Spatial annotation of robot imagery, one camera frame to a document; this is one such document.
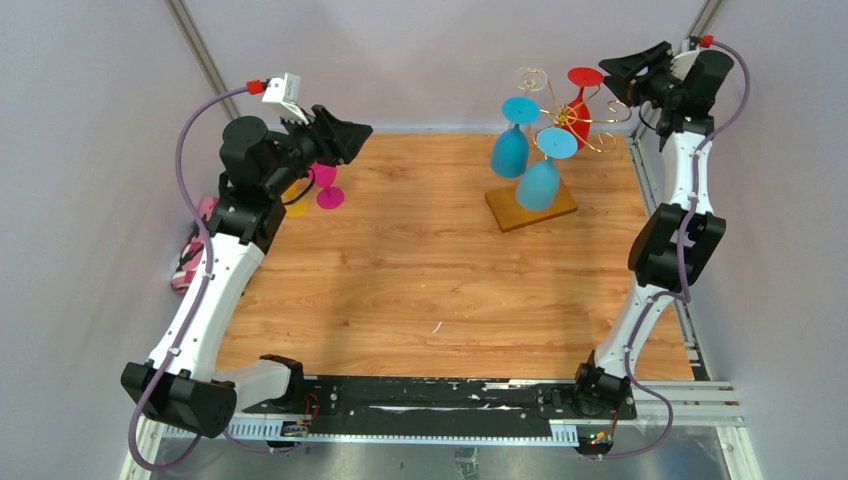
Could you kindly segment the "red wine glass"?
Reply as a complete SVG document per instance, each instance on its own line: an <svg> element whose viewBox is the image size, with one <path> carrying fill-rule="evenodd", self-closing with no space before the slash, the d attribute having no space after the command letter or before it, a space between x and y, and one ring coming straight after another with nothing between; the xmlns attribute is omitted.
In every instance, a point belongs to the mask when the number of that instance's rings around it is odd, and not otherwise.
<svg viewBox="0 0 848 480"><path fill-rule="evenodd" d="M577 141L577 149L581 150L587 146L592 120L589 107L586 104L585 92L587 88L594 88L595 92L598 92L603 82L603 74L592 67L578 66L567 72L567 78L578 88L578 92L576 97L566 106L566 116L562 128L574 136Z"/></svg>

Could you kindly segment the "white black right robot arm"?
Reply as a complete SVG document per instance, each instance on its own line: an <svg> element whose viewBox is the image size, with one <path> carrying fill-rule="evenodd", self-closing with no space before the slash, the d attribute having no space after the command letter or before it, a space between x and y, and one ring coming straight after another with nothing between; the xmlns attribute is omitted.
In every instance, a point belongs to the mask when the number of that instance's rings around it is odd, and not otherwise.
<svg viewBox="0 0 848 480"><path fill-rule="evenodd" d="M639 355L666 308L687 301L726 231L708 192L708 160L719 131L711 109L736 64L711 36L691 37L605 59L604 85L627 107L659 110L655 132L665 163L666 199L637 235L629 256L631 287L610 333L576 372L571 403L584 417L617 411L630 396Z"/></svg>

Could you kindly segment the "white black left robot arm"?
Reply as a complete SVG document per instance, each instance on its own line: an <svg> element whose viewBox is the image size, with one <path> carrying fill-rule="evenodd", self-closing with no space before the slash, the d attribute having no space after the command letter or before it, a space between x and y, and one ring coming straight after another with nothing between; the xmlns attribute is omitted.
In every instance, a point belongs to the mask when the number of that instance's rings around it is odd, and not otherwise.
<svg viewBox="0 0 848 480"><path fill-rule="evenodd" d="M255 116L223 130L219 199L205 225L201 263L168 331L142 363L130 362L121 384L153 421L207 438L235 413L269 401L283 413L306 400L301 362L266 354L227 372L216 368L223 336L244 290L285 217L283 192L316 164L351 163L373 128L315 105L306 123L277 132Z"/></svg>

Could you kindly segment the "yellow wine glass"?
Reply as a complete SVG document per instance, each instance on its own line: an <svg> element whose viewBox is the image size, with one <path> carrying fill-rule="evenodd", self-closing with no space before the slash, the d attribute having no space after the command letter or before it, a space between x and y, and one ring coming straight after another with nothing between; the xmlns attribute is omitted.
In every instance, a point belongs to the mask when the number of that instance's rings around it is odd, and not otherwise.
<svg viewBox="0 0 848 480"><path fill-rule="evenodd" d="M306 196L298 199L298 196L309 186L309 183L307 179L298 180L282 194L281 199L285 205L287 218L298 218L307 213L310 206L309 199Z"/></svg>

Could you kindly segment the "magenta wine glass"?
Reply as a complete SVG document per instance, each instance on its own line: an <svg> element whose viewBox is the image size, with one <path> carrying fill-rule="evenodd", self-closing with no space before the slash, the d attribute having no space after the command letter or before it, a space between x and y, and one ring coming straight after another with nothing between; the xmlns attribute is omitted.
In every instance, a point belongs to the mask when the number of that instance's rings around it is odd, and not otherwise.
<svg viewBox="0 0 848 480"><path fill-rule="evenodd" d="M319 163L312 167L314 186L319 189L315 200L322 209L333 210L344 203L345 194L340 187L335 185L337 175L338 169L336 167Z"/></svg>

